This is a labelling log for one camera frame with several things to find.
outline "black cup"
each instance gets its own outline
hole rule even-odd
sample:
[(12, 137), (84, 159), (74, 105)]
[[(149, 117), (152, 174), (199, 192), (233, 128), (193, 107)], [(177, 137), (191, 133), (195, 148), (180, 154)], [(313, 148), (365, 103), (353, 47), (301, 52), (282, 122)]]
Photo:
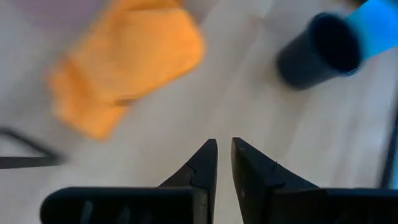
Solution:
[(340, 17), (321, 13), (282, 49), (277, 68), (283, 81), (304, 90), (337, 76), (353, 75), (362, 60), (355, 31)]

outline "wooden floor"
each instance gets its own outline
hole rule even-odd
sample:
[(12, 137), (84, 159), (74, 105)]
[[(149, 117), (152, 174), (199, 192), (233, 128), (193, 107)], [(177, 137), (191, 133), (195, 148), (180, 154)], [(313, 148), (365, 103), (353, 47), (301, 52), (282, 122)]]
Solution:
[(204, 61), (136, 101), (106, 142), (54, 119), (44, 83), (47, 67), (84, 23), (47, 23), (48, 17), (26, 12), (27, 2), (0, 2), (0, 29), (7, 31), (0, 34), (0, 121), (69, 160), (60, 167), (0, 170), (2, 222), (39, 223), (41, 201), (62, 187), (156, 186), (208, 138), (219, 147), (215, 223), (242, 223), (229, 155), (234, 136), (322, 187), (378, 185), (395, 115), (398, 51), (307, 91), (286, 88), (274, 68), (276, 53), (309, 19), (342, 10), (339, 2), (187, 2), (206, 39)]

